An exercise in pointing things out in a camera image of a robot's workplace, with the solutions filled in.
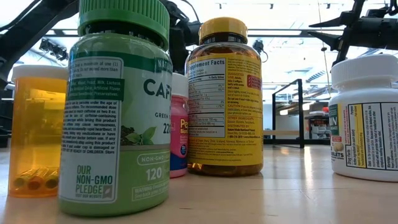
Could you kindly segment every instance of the ceiling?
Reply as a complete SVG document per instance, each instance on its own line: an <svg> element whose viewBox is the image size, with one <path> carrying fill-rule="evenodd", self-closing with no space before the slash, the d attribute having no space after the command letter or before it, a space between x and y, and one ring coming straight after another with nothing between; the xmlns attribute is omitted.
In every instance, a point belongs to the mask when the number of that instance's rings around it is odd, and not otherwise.
<svg viewBox="0 0 398 224"><path fill-rule="evenodd" d="M172 0L191 19L195 20L192 8L180 0ZM0 26L3 26L15 18L32 0L8 1L0 8ZM322 52L322 41L316 38L294 37L300 34L300 30L309 29L310 24L334 19L342 11L352 8L354 1L347 0L189 0L195 8L199 19L204 22L208 19L220 16L236 17L241 19L249 28L250 37L248 45L256 40L261 40L264 50L268 54L267 62L262 64L263 96L264 100L270 100L271 94L298 78L301 78L306 91L324 88L330 82L330 68L337 53ZM365 15L368 9L384 7L384 1L367 0L363 9ZM66 34L76 34L78 15L59 22L54 29L70 29ZM343 27L333 27L334 34L341 33ZM78 37L49 37L56 44L66 47L68 50L78 40ZM393 51L351 47L348 58L355 58L364 54L377 54L380 51L396 54ZM39 50L39 44L32 48L33 53L22 58L24 63L49 63L54 58ZM294 88L288 88L288 94L297 92Z"/></svg>

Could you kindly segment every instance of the black metal frame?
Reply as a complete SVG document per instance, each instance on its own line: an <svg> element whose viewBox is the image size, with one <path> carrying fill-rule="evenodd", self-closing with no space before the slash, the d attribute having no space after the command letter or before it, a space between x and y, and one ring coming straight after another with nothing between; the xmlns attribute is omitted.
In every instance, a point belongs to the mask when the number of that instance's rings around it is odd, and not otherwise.
<svg viewBox="0 0 398 224"><path fill-rule="evenodd" d="M271 139L264 140L264 144L298 144L301 149L305 146L304 141L304 112L303 112L303 81L301 79L296 79L288 85L284 86L280 90L272 94L272 130L276 130L276 94L285 90L291 85L298 86L298 139L276 139L275 135Z"/></svg>

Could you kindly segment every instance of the table surface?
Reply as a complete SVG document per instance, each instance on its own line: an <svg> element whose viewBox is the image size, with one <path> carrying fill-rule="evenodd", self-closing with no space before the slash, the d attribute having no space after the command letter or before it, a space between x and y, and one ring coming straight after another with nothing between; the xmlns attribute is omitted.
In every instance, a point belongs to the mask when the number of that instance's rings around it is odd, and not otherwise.
<svg viewBox="0 0 398 224"><path fill-rule="evenodd" d="M57 199L7 197L9 152L0 151L0 221L80 223L398 223L398 185L334 174L330 148L264 148L260 174L241 178L188 174L170 181L159 206L114 218L78 218Z"/></svg>

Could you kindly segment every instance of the orange prescription bottle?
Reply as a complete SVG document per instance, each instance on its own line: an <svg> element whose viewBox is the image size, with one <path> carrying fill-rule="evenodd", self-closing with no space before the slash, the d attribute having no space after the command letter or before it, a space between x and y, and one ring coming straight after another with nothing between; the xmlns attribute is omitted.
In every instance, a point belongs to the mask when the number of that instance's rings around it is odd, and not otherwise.
<svg viewBox="0 0 398 224"><path fill-rule="evenodd" d="M58 191L63 110L68 70L46 65L15 67L8 193L48 197Z"/></svg>

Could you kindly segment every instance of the amber supplement bottle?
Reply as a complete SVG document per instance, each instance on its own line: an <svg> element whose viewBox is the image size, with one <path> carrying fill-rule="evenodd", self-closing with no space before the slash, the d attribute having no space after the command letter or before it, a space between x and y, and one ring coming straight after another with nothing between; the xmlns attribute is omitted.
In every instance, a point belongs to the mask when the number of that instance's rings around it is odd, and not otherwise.
<svg viewBox="0 0 398 224"><path fill-rule="evenodd" d="M261 58L248 28L221 17L205 22L187 58L189 171L241 176L262 169Z"/></svg>

